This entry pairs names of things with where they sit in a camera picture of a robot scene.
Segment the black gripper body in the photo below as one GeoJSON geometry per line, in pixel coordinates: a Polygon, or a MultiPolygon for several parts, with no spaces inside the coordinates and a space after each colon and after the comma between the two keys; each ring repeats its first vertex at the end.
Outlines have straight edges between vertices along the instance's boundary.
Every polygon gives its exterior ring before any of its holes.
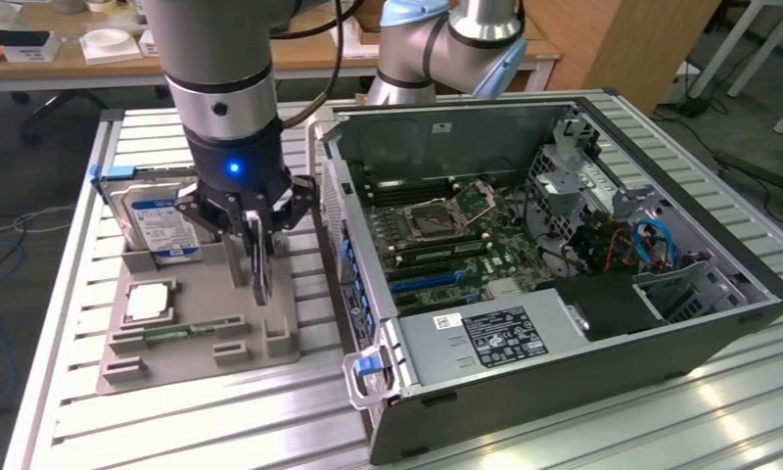
{"type": "Polygon", "coordinates": [[[231,140],[200,136],[184,128],[200,180],[220,192],[277,201],[292,186],[284,160],[284,122],[273,118],[253,135],[231,140]]]}

